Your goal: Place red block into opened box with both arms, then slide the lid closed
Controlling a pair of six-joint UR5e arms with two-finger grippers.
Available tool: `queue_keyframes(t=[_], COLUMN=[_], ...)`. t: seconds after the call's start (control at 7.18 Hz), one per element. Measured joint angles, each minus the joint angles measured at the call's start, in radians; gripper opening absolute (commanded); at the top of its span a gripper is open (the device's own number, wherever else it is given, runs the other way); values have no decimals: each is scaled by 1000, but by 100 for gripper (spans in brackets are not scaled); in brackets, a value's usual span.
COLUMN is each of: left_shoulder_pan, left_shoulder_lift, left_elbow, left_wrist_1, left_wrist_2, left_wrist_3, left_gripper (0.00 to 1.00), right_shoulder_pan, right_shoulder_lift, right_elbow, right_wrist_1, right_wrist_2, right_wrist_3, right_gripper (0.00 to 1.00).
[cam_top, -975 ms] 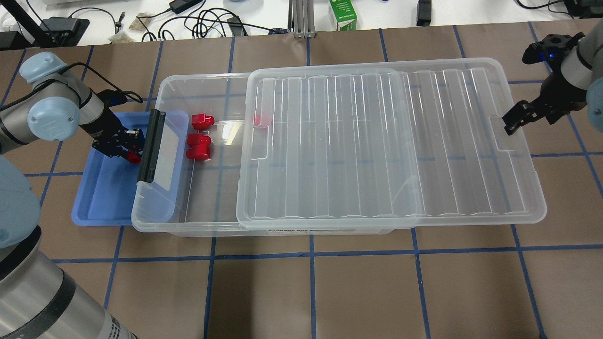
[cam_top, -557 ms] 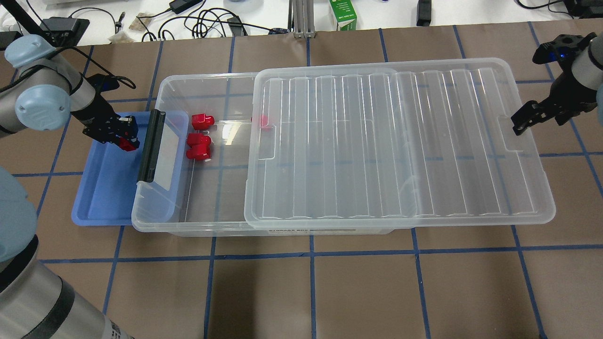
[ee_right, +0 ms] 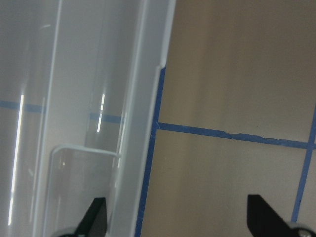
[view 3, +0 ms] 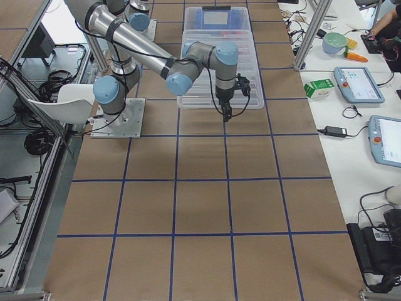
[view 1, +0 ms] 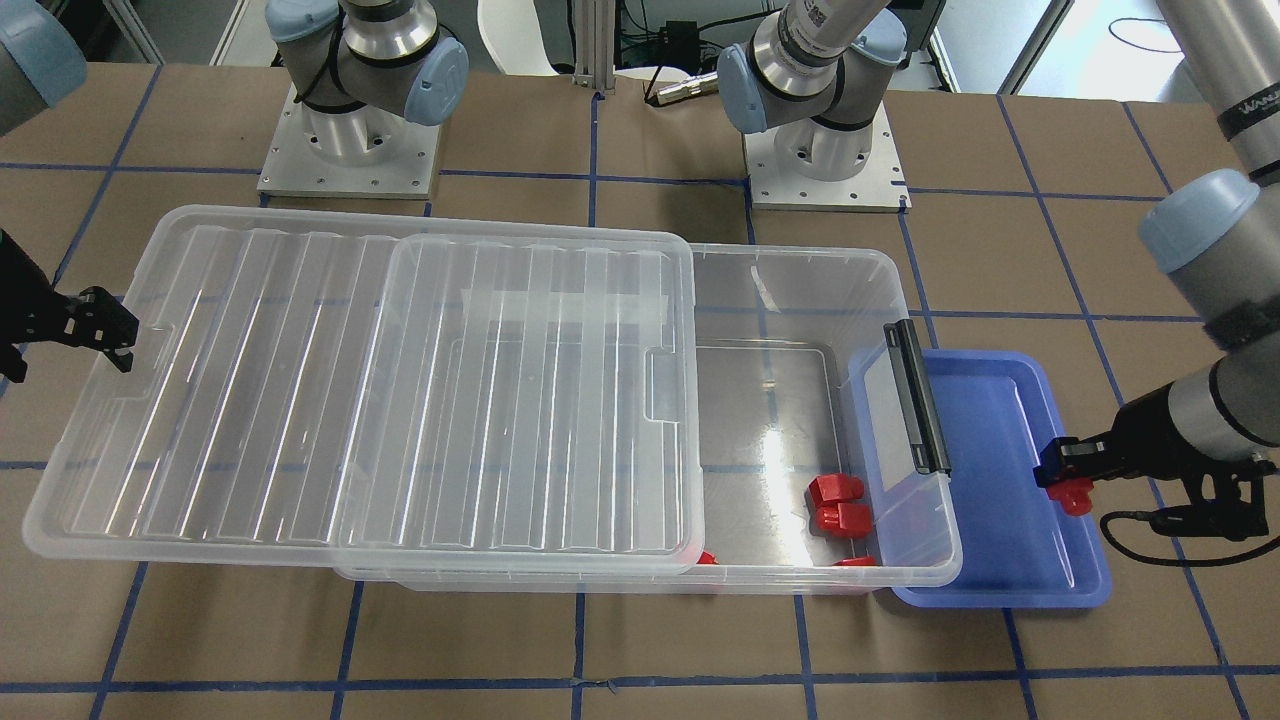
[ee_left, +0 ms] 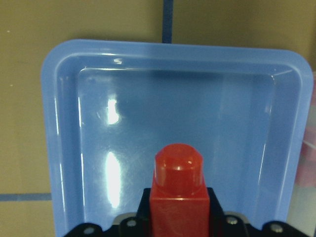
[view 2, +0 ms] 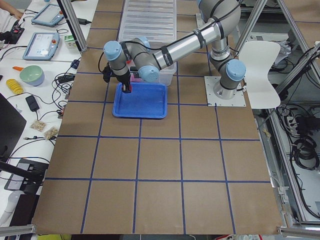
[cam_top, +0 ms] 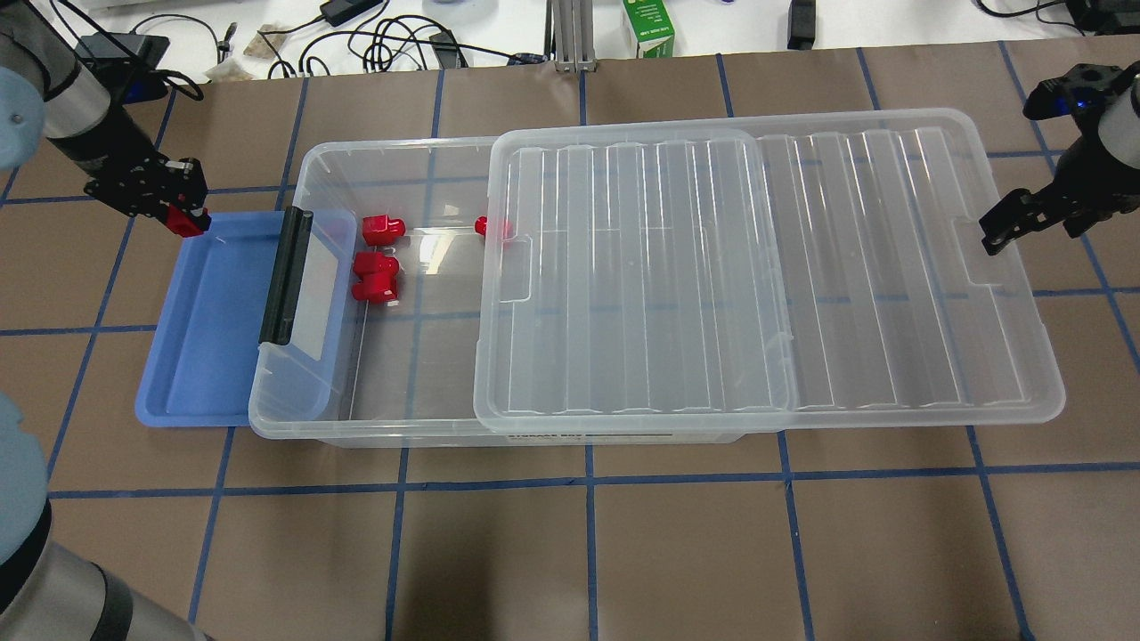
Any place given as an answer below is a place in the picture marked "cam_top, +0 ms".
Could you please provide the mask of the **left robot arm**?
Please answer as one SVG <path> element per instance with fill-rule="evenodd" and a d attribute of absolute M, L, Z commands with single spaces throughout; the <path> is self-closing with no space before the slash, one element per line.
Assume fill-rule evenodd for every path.
<path fill-rule="evenodd" d="M 68 41 L 28 1 L 5 1 L 3 167 L 52 143 L 88 175 L 85 193 L 123 216 L 195 237 L 210 228 L 197 159 L 168 159 Z M 182 616 L 52 536 L 44 451 L 3 398 L 5 640 L 204 640 Z"/>

